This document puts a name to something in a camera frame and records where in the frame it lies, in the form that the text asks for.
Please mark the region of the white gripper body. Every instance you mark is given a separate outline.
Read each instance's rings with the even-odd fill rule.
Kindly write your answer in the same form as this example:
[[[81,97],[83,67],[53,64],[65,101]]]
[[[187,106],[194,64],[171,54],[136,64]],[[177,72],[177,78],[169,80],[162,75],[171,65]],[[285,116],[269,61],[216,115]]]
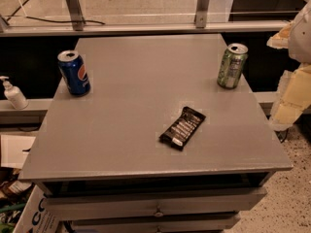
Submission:
[[[311,63],[311,1],[295,16],[288,44],[290,58]]]

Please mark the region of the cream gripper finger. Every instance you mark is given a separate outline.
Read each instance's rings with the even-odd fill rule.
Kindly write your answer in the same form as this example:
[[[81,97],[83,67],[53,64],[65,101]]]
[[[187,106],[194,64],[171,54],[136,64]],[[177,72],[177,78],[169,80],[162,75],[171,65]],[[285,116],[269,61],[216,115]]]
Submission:
[[[311,65],[300,64],[293,72],[285,71],[280,78],[276,100],[270,112],[271,129],[287,130],[310,106]]]
[[[283,27],[278,33],[270,37],[267,41],[267,45],[274,49],[286,49],[288,47],[288,41],[293,23],[290,21],[285,27]]]

